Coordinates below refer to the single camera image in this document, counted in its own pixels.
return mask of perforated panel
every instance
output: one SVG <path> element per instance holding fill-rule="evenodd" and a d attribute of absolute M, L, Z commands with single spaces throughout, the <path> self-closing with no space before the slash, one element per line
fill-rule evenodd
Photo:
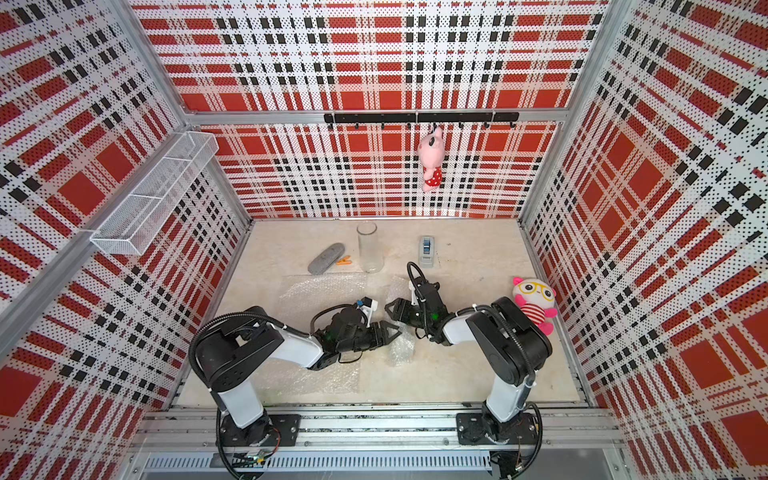
<path fill-rule="evenodd" d="M 130 0 L 192 111 L 568 103 L 607 0 Z"/>
<path fill-rule="evenodd" d="M 0 476 L 110 478 L 242 230 L 203 172 L 142 257 L 96 254 L 0 366 Z"/>
<path fill-rule="evenodd" d="M 517 217 L 554 122 L 444 124 L 441 187 L 422 192 L 426 124 L 227 126 L 217 158 L 252 217 Z"/>
<path fill-rule="evenodd" d="M 176 126 L 98 2 L 0 11 L 0 310 Z"/>
<path fill-rule="evenodd" d="M 768 475 L 768 2 L 636 2 L 530 226 L 647 478 Z"/>

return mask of red polka dot dress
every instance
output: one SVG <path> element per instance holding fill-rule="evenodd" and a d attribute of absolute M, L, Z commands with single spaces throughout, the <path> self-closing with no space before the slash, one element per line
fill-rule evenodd
<path fill-rule="evenodd" d="M 440 183 L 442 182 L 442 168 L 437 167 L 435 169 L 435 173 L 432 175 L 432 178 L 429 180 L 424 180 L 424 183 L 429 185 L 430 187 L 439 187 Z"/>

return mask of pink plush toy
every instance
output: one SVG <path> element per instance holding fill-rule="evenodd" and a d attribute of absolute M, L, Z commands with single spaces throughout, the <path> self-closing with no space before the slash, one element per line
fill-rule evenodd
<path fill-rule="evenodd" d="M 424 193 L 431 192 L 442 182 L 442 161 L 445 159 L 445 141 L 442 128 L 435 130 L 419 142 L 419 160 L 424 167 Z"/>
<path fill-rule="evenodd" d="M 538 278 L 522 279 L 516 276 L 512 281 L 515 284 L 512 298 L 517 306 L 545 335 L 550 335 L 554 325 L 547 319 L 558 315 L 554 307 L 554 296 L 557 293 Z"/>

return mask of white mesh basket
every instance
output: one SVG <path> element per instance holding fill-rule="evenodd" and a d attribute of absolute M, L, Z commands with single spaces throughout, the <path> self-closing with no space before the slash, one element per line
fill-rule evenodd
<path fill-rule="evenodd" d="M 213 134 L 184 132 L 91 235 L 91 242 L 105 253 L 143 254 L 218 150 Z"/>

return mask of clear glass cylinder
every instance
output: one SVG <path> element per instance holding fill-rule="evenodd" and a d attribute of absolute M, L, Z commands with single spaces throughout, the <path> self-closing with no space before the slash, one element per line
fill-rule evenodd
<path fill-rule="evenodd" d="M 379 245 L 379 229 L 373 222 L 360 222 L 357 226 L 360 267 L 363 272 L 376 273 L 384 266 L 384 255 Z"/>

